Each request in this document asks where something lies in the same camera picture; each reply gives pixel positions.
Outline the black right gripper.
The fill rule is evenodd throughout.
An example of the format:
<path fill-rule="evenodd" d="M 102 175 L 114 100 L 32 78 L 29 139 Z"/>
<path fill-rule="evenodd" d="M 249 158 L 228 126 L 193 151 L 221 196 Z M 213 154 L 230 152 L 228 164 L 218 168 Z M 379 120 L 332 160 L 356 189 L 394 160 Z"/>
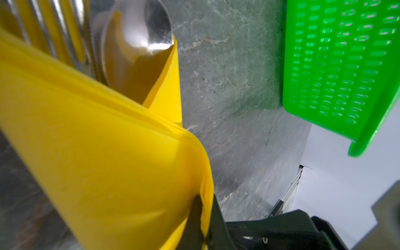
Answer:
<path fill-rule="evenodd" d="M 400 248 L 400 183 L 396 182 L 372 207 L 377 224 L 355 250 Z M 345 250 L 330 223 L 302 210 L 258 221 L 227 224 L 239 250 Z"/>

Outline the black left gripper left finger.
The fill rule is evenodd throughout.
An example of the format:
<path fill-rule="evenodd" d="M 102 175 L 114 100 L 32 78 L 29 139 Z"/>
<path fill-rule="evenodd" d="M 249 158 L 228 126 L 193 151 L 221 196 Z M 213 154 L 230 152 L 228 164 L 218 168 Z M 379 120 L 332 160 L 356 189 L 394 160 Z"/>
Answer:
<path fill-rule="evenodd" d="M 201 197 L 197 195 L 186 221 L 186 225 L 181 240 L 176 250 L 201 250 L 203 245 L 203 234 L 201 231 L 201 215 L 203 203 Z"/>

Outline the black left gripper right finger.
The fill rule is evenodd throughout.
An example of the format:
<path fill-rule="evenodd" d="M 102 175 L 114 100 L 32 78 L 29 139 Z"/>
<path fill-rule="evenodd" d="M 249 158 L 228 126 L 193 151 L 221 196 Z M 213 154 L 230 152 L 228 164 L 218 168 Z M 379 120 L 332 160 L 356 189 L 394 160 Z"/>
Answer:
<path fill-rule="evenodd" d="M 236 250 L 224 221 L 216 196 L 213 198 L 206 243 L 209 250 Z"/>

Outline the yellow paper napkin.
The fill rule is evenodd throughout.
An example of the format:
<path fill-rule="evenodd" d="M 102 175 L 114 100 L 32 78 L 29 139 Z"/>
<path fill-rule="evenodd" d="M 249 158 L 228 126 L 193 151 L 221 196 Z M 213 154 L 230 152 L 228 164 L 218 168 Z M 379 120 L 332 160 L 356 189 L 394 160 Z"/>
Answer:
<path fill-rule="evenodd" d="M 176 250 L 199 195 L 205 250 L 212 181 L 175 37 L 140 104 L 1 28 L 1 249 Z"/>

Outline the silver spoon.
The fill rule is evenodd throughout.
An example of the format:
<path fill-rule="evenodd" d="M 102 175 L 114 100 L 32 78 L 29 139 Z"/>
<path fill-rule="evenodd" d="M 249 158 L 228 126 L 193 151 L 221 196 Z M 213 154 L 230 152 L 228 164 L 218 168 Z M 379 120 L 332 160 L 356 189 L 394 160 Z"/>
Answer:
<path fill-rule="evenodd" d="M 116 1 L 100 39 L 105 82 L 143 104 L 173 45 L 169 14 L 162 1 Z"/>

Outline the silver fork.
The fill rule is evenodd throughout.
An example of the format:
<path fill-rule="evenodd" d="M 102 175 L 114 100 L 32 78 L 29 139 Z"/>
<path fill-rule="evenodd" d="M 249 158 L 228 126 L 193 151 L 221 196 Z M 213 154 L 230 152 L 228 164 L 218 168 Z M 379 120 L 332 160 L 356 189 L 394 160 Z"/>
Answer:
<path fill-rule="evenodd" d="M 1 1 L 1 28 L 95 77 L 89 1 Z"/>

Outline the silver knife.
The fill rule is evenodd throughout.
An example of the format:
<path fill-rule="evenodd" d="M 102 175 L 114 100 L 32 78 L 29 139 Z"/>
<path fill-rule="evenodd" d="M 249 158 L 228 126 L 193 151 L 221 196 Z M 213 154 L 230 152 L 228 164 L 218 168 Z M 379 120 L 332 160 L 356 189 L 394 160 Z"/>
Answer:
<path fill-rule="evenodd" d="M 85 25 L 89 49 L 89 67 L 91 76 L 98 82 L 105 84 L 101 65 L 100 43 L 107 11 L 93 11 L 91 1 L 83 1 L 85 7 Z"/>

